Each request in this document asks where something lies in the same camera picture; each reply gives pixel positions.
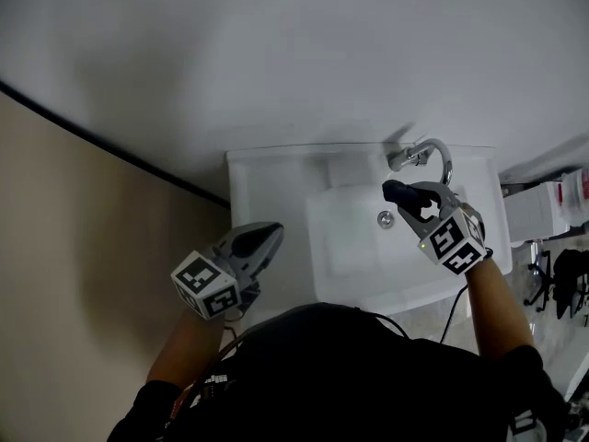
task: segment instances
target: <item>sink basin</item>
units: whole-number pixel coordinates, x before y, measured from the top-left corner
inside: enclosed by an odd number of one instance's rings
[[[486,244],[503,273],[511,251],[494,150],[449,146],[453,192],[481,213]],[[280,221],[284,243],[261,277],[262,294],[249,318],[265,320],[294,306],[327,301],[393,314],[457,293],[464,276],[434,265],[419,238],[387,203],[381,185],[437,181],[441,158],[392,172],[382,145],[303,145],[227,154],[235,226]],[[392,227],[382,228],[390,211]]]

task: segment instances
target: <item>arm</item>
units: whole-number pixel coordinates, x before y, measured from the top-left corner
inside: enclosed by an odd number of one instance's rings
[[[480,355],[499,360],[522,345],[534,345],[524,312],[492,259],[467,272],[468,294]]]
[[[204,320],[190,309],[184,309],[149,370],[146,383],[166,381],[186,389],[219,352],[224,323],[224,315]]]

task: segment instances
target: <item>chair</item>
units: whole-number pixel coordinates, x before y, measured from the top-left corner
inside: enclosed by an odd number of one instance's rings
[[[568,306],[571,317],[584,305],[587,295],[586,275],[589,272],[589,252],[565,249],[554,262],[553,297],[557,301],[557,318],[560,319]]]
[[[546,264],[546,271],[544,272],[539,265],[540,264],[539,256],[538,256],[537,262],[529,263],[527,265],[527,269],[530,271],[536,271],[540,275],[540,278],[542,280],[542,286],[536,292],[534,297],[532,297],[532,299],[525,299],[524,300],[525,306],[532,306],[534,303],[537,302],[537,300],[543,294],[544,299],[542,300],[542,306],[536,307],[536,312],[538,312],[538,313],[542,312],[542,311],[544,311],[544,309],[546,309],[546,304],[550,300],[550,298],[549,298],[550,288],[552,287],[552,285],[555,285],[554,278],[552,277],[552,271],[551,271],[552,265],[551,265],[551,261],[550,261],[550,251],[544,250],[540,255],[541,255],[541,257],[548,258],[547,264]]]

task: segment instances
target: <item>chrome faucet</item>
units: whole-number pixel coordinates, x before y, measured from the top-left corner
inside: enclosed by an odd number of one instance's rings
[[[452,156],[450,156],[450,151],[445,144],[439,139],[426,139],[415,147],[403,149],[388,161],[388,166],[396,172],[409,164],[424,166],[434,149],[439,150],[442,155],[442,179],[440,183],[448,185],[452,179]]]

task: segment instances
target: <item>white box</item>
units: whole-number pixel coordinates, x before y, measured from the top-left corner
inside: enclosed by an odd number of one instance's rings
[[[206,320],[241,304],[237,280],[197,251],[171,276],[182,300]]]
[[[560,210],[559,187],[557,181],[546,181],[504,199],[512,243],[550,238],[570,229]]]

